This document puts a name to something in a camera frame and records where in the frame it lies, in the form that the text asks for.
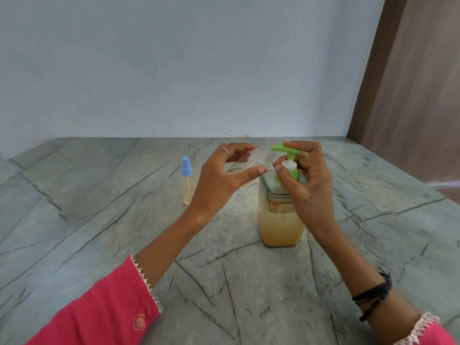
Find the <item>green pump head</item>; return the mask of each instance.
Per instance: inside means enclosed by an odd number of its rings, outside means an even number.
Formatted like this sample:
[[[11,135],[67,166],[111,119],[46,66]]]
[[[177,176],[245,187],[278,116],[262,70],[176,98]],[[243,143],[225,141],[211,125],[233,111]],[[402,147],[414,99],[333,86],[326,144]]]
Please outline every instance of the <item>green pump head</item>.
[[[299,174],[299,170],[297,169],[297,163],[294,162],[294,157],[297,154],[300,154],[301,151],[297,150],[297,149],[288,148],[288,147],[284,146],[283,144],[272,145],[272,146],[270,146],[270,150],[271,151],[281,151],[281,152],[287,153],[287,155],[288,155],[287,160],[283,161],[282,165],[289,170],[289,172],[291,173],[292,178],[294,178],[295,180],[299,181],[300,174]],[[275,174],[275,181],[277,183],[281,183],[281,181],[278,179],[278,176],[276,174]]]

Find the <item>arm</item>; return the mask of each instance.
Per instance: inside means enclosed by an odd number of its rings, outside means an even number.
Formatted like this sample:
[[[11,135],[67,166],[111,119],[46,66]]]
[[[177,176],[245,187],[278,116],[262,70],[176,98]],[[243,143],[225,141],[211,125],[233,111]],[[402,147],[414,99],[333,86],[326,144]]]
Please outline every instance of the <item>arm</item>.
[[[222,146],[229,155],[220,149]],[[225,173],[226,162],[236,161],[239,154],[255,148],[247,143],[220,145],[204,163],[192,202],[179,219],[135,257],[128,257],[81,298],[60,310],[27,344],[138,344],[161,312],[151,286],[158,283],[181,250],[234,191],[267,171],[254,167],[239,174]]]
[[[383,283],[385,280],[377,269],[360,254],[336,223],[332,195],[333,177],[326,166],[321,145],[313,142],[284,144],[308,152],[297,155],[296,162],[301,171],[308,174],[309,181],[307,184],[300,184],[290,176],[289,171],[281,166],[285,156],[273,163],[278,178],[290,192],[300,219],[332,260],[350,294],[357,296]],[[359,308],[364,312],[370,304],[371,302],[362,304]],[[391,345],[410,335],[420,317],[417,309],[393,288],[372,313],[368,323],[384,345]]]

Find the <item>black thread bracelet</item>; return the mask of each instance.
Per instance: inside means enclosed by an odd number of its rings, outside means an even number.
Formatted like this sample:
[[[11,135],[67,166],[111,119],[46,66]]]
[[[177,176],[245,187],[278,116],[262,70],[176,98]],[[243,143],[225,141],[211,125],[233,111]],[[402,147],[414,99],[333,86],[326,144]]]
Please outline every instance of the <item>black thread bracelet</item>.
[[[372,302],[371,307],[367,310],[365,310],[362,314],[362,316],[359,318],[361,322],[366,321],[374,312],[376,308],[382,303],[383,300],[385,300],[388,297],[388,293],[391,290],[391,287],[393,287],[393,281],[391,280],[390,273],[385,273],[383,272],[382,269],[379,268],[381,272],[379,274],[385,278],[385,282],[375,286],[374,288],[365,291],[364,293],[361,293],[360,295],[357,295],[351,300],[353,300],[356,305],[362,305],[365,303],[368,303],[374,299],[377,299]]]

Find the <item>ring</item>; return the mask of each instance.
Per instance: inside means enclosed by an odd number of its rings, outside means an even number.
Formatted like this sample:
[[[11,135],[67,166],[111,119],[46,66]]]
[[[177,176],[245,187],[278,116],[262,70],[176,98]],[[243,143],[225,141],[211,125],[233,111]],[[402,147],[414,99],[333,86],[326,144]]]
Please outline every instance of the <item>ring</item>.
[[[230,158],[229,151],[225,148],[225,146],[222,146],[221,150],[224,150],[227,153],[227,155],[228,155],[227,160],[228,160]]]

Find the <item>marble countertop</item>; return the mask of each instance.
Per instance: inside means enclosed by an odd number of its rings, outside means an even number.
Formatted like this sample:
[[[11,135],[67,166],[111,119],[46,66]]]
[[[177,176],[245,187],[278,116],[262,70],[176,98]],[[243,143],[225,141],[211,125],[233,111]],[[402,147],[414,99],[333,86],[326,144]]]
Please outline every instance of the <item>marble countertop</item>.
[[[375,266],[460,342],[460,206],[345,138],[318,138],[336,219]],[[247,138],[54,139],[0,165],[0,345],[27,341],[184,210],[179,167]],[[283,138],[253,138],[260,148]],[[155,291],[142,344],[376,344],[307,232],[268,249],[256,182],[239,189]]]

